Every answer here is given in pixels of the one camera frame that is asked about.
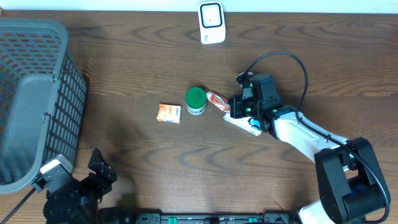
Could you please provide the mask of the orange snack packet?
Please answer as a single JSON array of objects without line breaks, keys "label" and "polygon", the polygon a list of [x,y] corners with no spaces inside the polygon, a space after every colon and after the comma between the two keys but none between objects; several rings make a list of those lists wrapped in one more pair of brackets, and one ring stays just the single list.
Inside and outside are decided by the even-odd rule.
[{"label": "orange snack packet", "polygon": [[157,121],[180,123],[182,107],[179,105],[160,104]]}]

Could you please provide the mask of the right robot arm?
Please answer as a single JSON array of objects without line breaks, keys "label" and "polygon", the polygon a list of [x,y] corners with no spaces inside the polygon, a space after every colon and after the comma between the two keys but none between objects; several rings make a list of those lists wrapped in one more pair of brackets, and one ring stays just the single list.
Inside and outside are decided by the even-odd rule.
[{"label": "right robot arm", "polygon": [[242,94],[229,99],[232,118],[290,144],[315,164],[320,198],[299,209],[296,223],[367,223],[366,215],[384,209],[391,195],[370,142],[346,139],[309,121],[284,105],[270,73],[243,72],[236,77]]}]

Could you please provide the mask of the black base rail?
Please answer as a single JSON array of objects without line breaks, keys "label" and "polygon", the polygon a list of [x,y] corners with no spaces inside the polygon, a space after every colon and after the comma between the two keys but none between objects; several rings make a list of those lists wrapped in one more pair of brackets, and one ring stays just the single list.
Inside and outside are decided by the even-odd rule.
[{"label": "black base rail", "polygon": [[182,214],[138,213],[135,224],[300,224],[295,213],[266,212],[261,214]]}]

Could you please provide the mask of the green lid jar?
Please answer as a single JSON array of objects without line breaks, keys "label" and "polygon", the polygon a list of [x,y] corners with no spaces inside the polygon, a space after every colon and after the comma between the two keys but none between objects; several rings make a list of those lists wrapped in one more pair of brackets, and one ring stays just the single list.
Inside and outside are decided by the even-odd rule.
[{"label": "green lid jar", "polygon": [[206,109],[206,93],[202,88],[190,88],[185,95],[187,111],[192,115],[201,115]]}]

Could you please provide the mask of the grey plastic basket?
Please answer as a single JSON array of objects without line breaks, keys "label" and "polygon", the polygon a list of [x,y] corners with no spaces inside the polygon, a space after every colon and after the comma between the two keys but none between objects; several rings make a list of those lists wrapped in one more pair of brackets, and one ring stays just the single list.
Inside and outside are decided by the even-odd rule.
[{"label": "grey plastic basket", "polygon": [[59,22],[1,19],[1,193],[57,156],[74,165],[88,87]]}]

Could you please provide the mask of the red Top chocolate bar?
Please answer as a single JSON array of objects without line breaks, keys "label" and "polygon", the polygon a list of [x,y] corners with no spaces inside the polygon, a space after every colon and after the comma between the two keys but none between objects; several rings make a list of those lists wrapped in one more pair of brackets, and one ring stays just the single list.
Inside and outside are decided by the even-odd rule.
[{"label": "red Top chocolate bar", "polygon": [[231,112],[231,107],[228,103],[228,99],[224,95],[213,90],[205,90],[205,93],[207,100],[213,105],[215,105],[222,112],[224,113]]}]

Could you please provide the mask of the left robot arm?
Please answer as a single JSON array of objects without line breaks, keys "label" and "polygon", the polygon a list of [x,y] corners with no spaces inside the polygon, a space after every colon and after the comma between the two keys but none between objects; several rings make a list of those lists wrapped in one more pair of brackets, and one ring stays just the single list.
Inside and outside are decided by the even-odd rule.
[{"label": "left robot arm", "polygon": [[105,161],[101,151],[94,149],[83,180],[72,176],[72,165],[62,155],[43,168],[42,180],[47,189],[44,217],[47,223],[134,223],[125,207],[98,208],[103,197],[112,191],[117,174]]}]

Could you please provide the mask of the white barcode scanner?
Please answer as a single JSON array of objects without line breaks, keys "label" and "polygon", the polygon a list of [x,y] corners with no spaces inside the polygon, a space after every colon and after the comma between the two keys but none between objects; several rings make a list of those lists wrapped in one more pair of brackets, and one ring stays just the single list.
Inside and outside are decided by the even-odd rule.
[{"label": "white barcode scanner", "polygon": [[218,44],[226,38],[224,9],[219,1],[201,2],[198,5],[200,41],[202,44]]}]

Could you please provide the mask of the white Panadol box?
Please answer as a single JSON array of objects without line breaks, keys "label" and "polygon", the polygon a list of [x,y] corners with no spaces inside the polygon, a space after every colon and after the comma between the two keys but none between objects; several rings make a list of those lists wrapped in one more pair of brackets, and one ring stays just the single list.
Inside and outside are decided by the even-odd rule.
[{"label": "white Panadol box", "polygon": [[262,133],[262,131],[259,128],[255,127],[249,122],[251,117],[236,119],[232,118],[229,113],[225,113],[223,119],[255,136],[260,136]]}]

